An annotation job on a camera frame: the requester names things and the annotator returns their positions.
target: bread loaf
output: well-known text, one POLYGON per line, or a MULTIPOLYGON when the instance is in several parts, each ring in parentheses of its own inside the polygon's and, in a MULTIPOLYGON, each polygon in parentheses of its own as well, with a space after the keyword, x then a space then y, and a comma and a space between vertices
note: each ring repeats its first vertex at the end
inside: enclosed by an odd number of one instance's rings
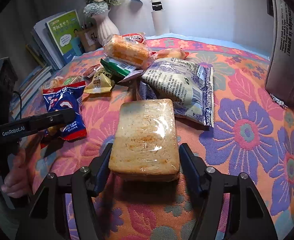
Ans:
POLYGON ((126 41, 122 36, 116 34, 107 40, 104 53, 138 68, 145 68, 150 57, 149 50, 143 44, 126 41))
POLYGON ((128 180, 178 179, 179 153, 170 99, 121 105, 109 169, 128 180))

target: red and blue wrapper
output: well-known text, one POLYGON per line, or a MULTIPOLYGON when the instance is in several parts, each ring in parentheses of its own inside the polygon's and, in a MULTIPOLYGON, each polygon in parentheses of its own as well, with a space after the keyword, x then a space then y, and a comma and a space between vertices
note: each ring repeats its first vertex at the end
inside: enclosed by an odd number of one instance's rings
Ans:
POLYGON ((80 110, 85 86, 85 81, 81 81, 63 87, 43 90, 43 97, 46 103, 47 112, 50 113, 66 108, 72 108, 76 113, 74 121, 60 129, 59 136, 63 140, 75 140, 87 135, 80 110))

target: bread slice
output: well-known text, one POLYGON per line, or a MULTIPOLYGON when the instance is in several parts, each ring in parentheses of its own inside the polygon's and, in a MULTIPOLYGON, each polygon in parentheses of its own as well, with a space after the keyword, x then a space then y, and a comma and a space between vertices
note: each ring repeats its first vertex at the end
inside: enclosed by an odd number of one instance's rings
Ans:
POLYGON ((170 99, 121 105, 109 169, 127 180, 179 178, 178 143, 170 99))

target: plastic wrap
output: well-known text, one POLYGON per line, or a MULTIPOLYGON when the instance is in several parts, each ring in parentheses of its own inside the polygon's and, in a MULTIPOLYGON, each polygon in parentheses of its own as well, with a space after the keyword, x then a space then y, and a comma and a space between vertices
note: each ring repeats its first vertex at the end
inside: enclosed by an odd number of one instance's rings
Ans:
POLYGON ((104 53, 141 69, 147 67, 150 59, 149 50, 143 44, 126 41, 122 36, 116 34, 107 39, 104 53))
POLYGON ((104 66, 104 68, 114 74, 115 76, 119 76, 121 78, 126 77, 132 71, 136 69, 135 66, 130 65, 125 62, 120 62, 114 58, 106 57, 105 59, 101 59, 100 63, 104 66))
POLYGON ((43 91, 47 112, 72 108, 76 113, 75 120, 64 127, 50 127, 48 133, 55 135, 60 131, 59 136, 64 140, 74 140, 87 135, 86 127, 81 116, 82 95, 85 88, 85 81, 70 84, 63 87, 47 89, 43 91))
POLYGON ((214 126, 214 69, 177 58, 157 59, 142 75, 141 99, 170 98, 176 117, 214 126))
POLYGON ((147 42, 145 40, 145 33, 130 33, 122 35, 124 40, 130 41, 133 43, 141 43, 147 46, 147 42))
POLYGON ((44 90, 50 89, 50 88, 58 88, 63 87, 67 85, 71 85, 77 82, 82 81, 83 78, 81 76, 68 76, 66 78, 57 76, 52 80, 46 81, 40 88, 40 92, 43 93, 44 90))
POLYGON ((112 75, 105 70, 103 65, 95 69, 93 72, 93 79, 88 86, 86 86, 84 93, 100 94, 109 92, 115 85, 115 82, 111 80, 112 75))
POLYGON ((162 49, 157 51, 151 57, 156 60, 160 58, 178 58, 178 59, 185 59, 188 57, 189 52, 186 52, 183 49, 162 49))
POLYGON ((172 101, 123 103, 109 169, 127 180, 172 181, 179 167, 172 101))

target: packaged pastry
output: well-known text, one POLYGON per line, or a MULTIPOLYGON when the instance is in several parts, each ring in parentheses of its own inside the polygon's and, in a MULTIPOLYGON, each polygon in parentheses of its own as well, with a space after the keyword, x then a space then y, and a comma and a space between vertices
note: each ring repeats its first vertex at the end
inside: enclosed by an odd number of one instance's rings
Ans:
POLYGON ((120 62, 111 57, 106 57, 105 59, 101 59, 100 63, 104 66, 104 68, 108 72, 116 76, 119 76, 121 78, 124 78, 125 76, 127 76, 129 73, 131 73, 132 71, 136 69, 136 67, 134 67, 133 65, 127 64, 125 62, 120 62))
POLYGON ((82 80, 83 79, 81 76, 68 76, 66 78, 57 76, 54 79, 51 79, 45 82, 39 89, 40 89, 40 92, 43 93, 43 90, 71 85, 71 84, 80 82, 82 80))
POLYGON ((176 117, 213 127, 213 73, 212 67, 205 68, 194 62, 157 59, 141 77, 138 99, 170 98, 176 117))
POLYGON ((126 180, 172 181, 179 165, 172 101, 123 103, 109 169, 126 180))
POLYGON ((116 34, 109 36, 106 40, 104 53, 141 69, 147 67, 150 59, 149 50, 143 44, 126 41, 122 36, 116 34))
POLYGON ((189 52, 184 51, 183 49, 162 49, 157 51, 151 57, 156 60, 160 58, 178 58, 185 59, 188 57, 189 52))
POLYGON ((146 40, 145 40, 145 33, 124 34, 124 35, 122 35, 122 37, 126 41, 130 41, 133 43, 141 43, 141 44, 144 44, 145 46, 147 45, 146 40))
POLYGON ((111 77, 112 75, 100 64, 93 73, 92 81, 85 87, 84 93, 100 94, 109 92, 115 85, 111 77))

